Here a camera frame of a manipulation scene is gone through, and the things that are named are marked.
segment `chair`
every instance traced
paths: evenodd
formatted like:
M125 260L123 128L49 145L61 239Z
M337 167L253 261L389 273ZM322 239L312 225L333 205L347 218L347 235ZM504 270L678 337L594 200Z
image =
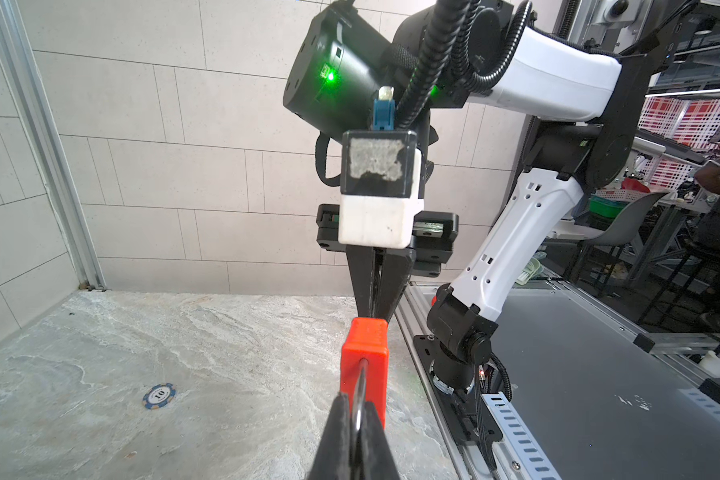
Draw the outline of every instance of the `chair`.
M699 263L696 264L696 266L693 268L693 272L691 272L690 275L688 275L688 280L685 282L685 284L682 286L682 288L675 294L675 297L672 299L672 302L670 302L669 307L661 312L661 318L659 318L659 322L656 324L659 328L663 328L662 324L664 323L664 319L667 317L673 318L677 320L678 322L684 323L683 321L675 318L672 316L672 310L674 310L675 306L677 305L677 301L680 300L682 297L682 294L688 291L688 288L691 286L691 283L693 283L693 280L696 278L697 275L699 275L699 272L701 271L701 268L705 264L716 264L720 265L720 251L715 250L711 248L710 246L704 245L704 244L698 244L697 242L689 242L686 245L685 248L685 254L682 256L682 259L679 264L675 267L675 269L672 271L672 274L670 274L670 277L666 279L666 281L663 283L661 289L657 294L653 296L653 299L651 299L651 302L648 304L646 309L643 311L643 313L640 315L640 318L637 319L637 325L642 324L645 321L645 318L648 316L648 313L652 308L656 308L658 310L657 303L659 303L659 300L661 296L664 294L664 292L667 291L672 286L672 282L674 281L677 274L680 273L686 262L689 258L692 256L699 259Z
M638 198L631 204L628 204L619 214L614 218L614 222L608 227L607 230L598 230L589 226L573 225L573 222L561 220L557 223L555 228L552 229L548 237L551 243L572 243L577 242L579 251L578 257L575 263L571 262L568 264L563 278L575 283L578 280L581 269L584 267L586 258L596 246L611 246L609 255L613 255L614 251L618 249L616 258L621 256L624 251L624 245L627 245L637 235L637 230L643 223L645 216L648 214L648 210L659 201L661 197L666 195L667 192L654 192L644 197ZM601 296L605 289L605 285L610 280L611 274L614 272L616 262L613 262L610 269L603 280L601 286L598 287L597 296ZM595 284L600 282L600 278L605 274L605 266L597 274Z

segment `blue connector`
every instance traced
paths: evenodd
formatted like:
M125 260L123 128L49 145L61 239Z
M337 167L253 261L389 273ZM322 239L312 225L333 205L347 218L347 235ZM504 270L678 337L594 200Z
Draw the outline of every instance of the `blue connector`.
M371 130L394 130L394 100L373 101Z

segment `green led light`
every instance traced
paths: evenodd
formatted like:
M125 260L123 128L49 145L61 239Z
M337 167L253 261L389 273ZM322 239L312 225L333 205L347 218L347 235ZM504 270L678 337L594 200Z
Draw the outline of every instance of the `green led light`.
M325 79L326 83L333 83L338 79L338 73L330 65L324 64L320 71L320 78Z

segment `gray marble surface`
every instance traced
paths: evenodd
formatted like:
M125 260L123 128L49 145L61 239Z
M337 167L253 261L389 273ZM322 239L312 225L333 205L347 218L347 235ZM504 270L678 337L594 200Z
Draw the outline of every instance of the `gray marble surface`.
M0 348L0 479L304 478L352 298L76 293ZM455 478L397 324L386 434L402 478ZM141 399L172 382L176 398Z

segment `perforated metal strip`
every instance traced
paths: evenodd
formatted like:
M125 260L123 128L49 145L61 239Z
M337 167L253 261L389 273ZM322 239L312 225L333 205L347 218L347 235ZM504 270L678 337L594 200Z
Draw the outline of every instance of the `perforated metal strip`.
M697 389L681 389L683 395L690 398L699 408L709 413L714 419L720 422L720 404Z
M504 439L517 453L517 461L533 480L561 480L552 462L544 454L536 438L507 401L503 393L483 395L483 400L504 433Z

